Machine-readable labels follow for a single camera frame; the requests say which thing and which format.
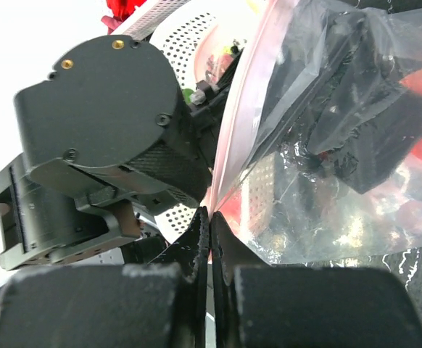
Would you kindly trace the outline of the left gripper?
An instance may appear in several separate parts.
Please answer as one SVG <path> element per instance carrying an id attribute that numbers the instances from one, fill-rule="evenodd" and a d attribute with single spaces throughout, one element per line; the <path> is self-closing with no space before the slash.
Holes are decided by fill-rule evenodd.
<path id="1" fill-rule="evenodd" d="M 357 104 L 366 82 L 381 83 L 367 50 L 384 34 L 380 9 L 295 9 L 279 46 L 257 134 L 257 153 L 290 127 L 309 153 L 359 194 L 382 184 L 420 139 L 422 101 L 400 83 Z M 359 73 L 365 73 L 365 82 Z"/>

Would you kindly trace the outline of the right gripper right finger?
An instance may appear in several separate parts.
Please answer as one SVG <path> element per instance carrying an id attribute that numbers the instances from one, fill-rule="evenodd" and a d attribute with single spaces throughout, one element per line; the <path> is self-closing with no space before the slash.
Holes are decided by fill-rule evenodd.
<path id="1" fill-rule="evenodd" d="M 387 271 L 268 265 L 220 213 L 210 246 L 218 347 L 422 347 L 418 313 Z"/>

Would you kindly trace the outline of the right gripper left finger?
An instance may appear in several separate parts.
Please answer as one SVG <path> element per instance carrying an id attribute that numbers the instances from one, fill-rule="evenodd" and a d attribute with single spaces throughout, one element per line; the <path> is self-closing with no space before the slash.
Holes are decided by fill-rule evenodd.
<path id="1" fill-rule="evenodd" d="M 0 347 L 203 347 L 207 210 L 147 264 L 19 271 L 0 289 Z"/>

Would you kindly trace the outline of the clear zip top bag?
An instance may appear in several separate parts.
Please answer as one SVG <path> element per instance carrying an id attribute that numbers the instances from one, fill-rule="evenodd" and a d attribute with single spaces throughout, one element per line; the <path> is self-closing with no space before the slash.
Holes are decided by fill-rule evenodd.
<path id="1" fill-rule="evenodd" d="M 422 246 L 422 1 L 267 1 L 206 203 L 271 263 Z"/>

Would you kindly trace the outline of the red fake apple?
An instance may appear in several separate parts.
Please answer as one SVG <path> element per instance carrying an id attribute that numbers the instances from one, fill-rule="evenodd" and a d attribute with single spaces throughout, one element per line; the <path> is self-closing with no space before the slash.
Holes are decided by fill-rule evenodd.
<path id="1" fill-rule="evenodd" d="M 244 242 L 258 237 L 267 227 L 268 195 L 261 188 L 241 187 L 235 190 L 221 206 L 233 234 Z"/>

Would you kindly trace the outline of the purple fake grapes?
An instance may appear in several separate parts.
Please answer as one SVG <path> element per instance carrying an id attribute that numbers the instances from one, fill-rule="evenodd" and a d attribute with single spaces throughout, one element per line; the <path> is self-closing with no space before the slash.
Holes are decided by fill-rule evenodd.
<path id="1" fill-rule="evenodd" d="M 233 60 L 234 56 L 229 53 L 223 53 L 221 55 L 212 54 L 207 60 L 207 70 L 213 75 L 223 74 Z"/>

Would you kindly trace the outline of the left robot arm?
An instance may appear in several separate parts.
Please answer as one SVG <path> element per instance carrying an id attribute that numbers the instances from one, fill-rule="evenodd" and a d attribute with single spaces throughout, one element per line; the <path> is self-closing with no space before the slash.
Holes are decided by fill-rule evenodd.
<path id="1" fill-rule="evenodd" d="M 422 246 L 422 9 L 271 1 L 210 32 L 185 96 L 172 58 L 101 36 L 15 97 L 0 266 L 77 262 L 182 233 L 203 207 L 270 263 Z"/>

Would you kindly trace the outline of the large white perforated basket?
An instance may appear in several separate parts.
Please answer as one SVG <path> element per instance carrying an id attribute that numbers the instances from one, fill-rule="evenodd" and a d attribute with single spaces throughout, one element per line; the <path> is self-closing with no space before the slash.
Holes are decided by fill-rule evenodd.
<path id="1" fill-rule="evenodd" d="M 170 61 L 180 85 L 189 90 L 193 83 L 209 72 L 206 65 L 210 55 L 229 53 L 231 44 L 241 47 L 252 45 L 261 18 L 259 14 L 249 13 L 240 14 L 232 20 L 224 14 L 212 14 L 208 9 L 184 7 L 171 14 L 155 30 L 150 41 Z M 225 138 L 223 146 L 218 149 L 218 154 L 224 159 L 218 167 L 219 192 L 216 196 L 219 200 L 215 205 L 218 211 L 241 187 L 263 189 L 267 195 L 272 192 L 269 185 L 273 183 L 273 176 L 268 171 L 272 159 L 257 166 L 261 179 L 249 175 L 248 183 L 238 184 L 239 179 L 247 174 L 243 164 L 255 145 L 257 126 L 254 116 L 238 114 L 224 119 Z"/>

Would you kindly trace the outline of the small white basket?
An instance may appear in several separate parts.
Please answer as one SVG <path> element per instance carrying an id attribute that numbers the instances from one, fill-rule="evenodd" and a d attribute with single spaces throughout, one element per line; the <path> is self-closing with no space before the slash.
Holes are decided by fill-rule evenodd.
<path id="1" fill-rule="evenodd" d="M 148 0 L 114 29 L 112 35 L 130 36 L 134 40 L 141 41 L 152 34 L 157 26 L 175 10 L 188 2 L 189 0 Z"/>

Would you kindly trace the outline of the red cloth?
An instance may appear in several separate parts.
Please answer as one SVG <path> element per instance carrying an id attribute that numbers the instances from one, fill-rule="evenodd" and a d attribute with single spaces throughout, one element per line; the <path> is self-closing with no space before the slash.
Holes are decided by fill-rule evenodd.
<path id="1" fill-rule="evenodd" d="M 145 2 L 145 0 L 106 0 L 107 7 L 117 20 L 126 20 Z"/>

